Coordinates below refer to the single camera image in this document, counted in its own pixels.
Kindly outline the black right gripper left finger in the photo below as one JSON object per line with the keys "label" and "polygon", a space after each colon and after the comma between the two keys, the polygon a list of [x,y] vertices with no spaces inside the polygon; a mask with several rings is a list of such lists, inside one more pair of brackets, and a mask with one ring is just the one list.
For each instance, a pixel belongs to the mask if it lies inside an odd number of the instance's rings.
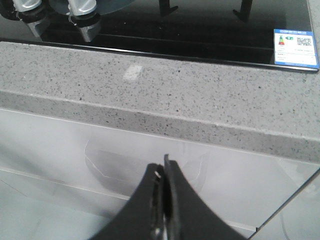
{"label": "black right gripper left finger", "polygon": [[162,240],[164,168],[147,165],[142,180],[119,213],[92,240]]}

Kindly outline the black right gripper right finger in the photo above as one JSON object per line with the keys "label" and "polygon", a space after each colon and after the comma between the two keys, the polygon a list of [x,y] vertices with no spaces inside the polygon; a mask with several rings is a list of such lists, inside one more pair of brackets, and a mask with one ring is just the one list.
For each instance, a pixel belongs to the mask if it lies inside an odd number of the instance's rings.
{"label": "black right gripper right finger", "polygon": [[164,156],[163,204],[169,240],[244,240],[199,197],[181,168]]}

